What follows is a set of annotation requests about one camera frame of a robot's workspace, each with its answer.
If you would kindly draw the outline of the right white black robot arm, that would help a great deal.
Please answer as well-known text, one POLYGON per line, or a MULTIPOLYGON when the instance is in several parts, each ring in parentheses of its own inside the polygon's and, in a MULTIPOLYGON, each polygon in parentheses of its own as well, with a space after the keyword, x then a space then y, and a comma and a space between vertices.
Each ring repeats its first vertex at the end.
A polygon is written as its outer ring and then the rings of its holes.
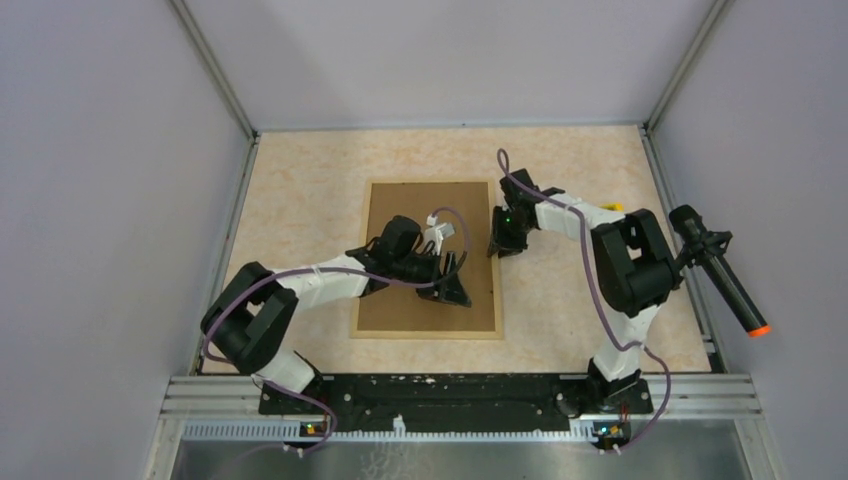
POLYGON ((506 174, 500 187, 504 203, 493 210, 489 256, 524 252, 533 230, 579 242, 590 297, 607 335, 589 361, 582 407, 614 411, 637 385, 650 325, 680 283, 655 215, 602 208, 556 187, 540 190, 524 169, 506 174))

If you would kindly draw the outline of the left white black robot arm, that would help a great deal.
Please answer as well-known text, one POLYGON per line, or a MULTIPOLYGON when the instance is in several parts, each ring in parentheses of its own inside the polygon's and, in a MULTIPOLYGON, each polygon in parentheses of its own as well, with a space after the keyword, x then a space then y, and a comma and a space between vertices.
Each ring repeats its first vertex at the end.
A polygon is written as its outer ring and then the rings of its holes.
POLYGON ((469 307, 459 273, 472 246, 464 222, 425 225, 394 216, 365 245, 325 262, 272 270, 258 261, 243 265, 213 301, 200 328, 205 358, 228 363, 274 388, 297 413, 319 404, 317 369, 283 345, 299 313, 339 300, 362 298, 389 286, 412 288, 428 301, 469 307))

